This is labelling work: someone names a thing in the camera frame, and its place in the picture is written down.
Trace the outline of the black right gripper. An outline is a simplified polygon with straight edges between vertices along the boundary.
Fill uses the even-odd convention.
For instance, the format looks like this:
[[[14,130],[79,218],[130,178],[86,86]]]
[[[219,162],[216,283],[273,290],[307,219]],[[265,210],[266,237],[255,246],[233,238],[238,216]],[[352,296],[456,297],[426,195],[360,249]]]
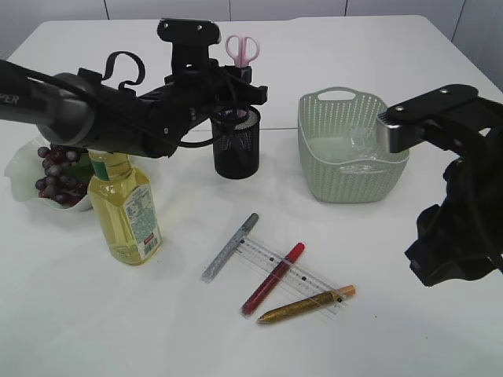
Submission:
[[[417,219],[417,240],[405,255],[426,287],[502,270],[502,131],[490,131],[485,140],[487,155],[448,165],[445,199]]]

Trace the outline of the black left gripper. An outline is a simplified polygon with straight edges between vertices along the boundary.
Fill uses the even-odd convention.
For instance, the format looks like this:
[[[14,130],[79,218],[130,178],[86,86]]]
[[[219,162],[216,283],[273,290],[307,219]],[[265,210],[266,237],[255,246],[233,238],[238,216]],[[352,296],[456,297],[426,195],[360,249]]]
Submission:
[[[196,126],[226,109],[246,109],[268,100],[267,86],[253,86],[230,66],[189,66],[165,78],[164,110]]]

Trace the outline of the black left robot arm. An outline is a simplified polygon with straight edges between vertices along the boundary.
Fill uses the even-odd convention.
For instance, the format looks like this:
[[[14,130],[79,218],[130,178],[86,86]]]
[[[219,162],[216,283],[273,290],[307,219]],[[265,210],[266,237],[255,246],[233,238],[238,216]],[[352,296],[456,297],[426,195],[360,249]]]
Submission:
[[[55,145],[149,158],[170,157],[177,148],[201,148],[212,140],[185,142],[207,119],[225,128],[236,124],[224,112],[247,110],[267,101],[267,87],[253,86],[215,60],[207,70],[188,68],[137,96],[104,85],[102,77],[80,69],[55,76],[1,62],[1,118],[33,124]]]

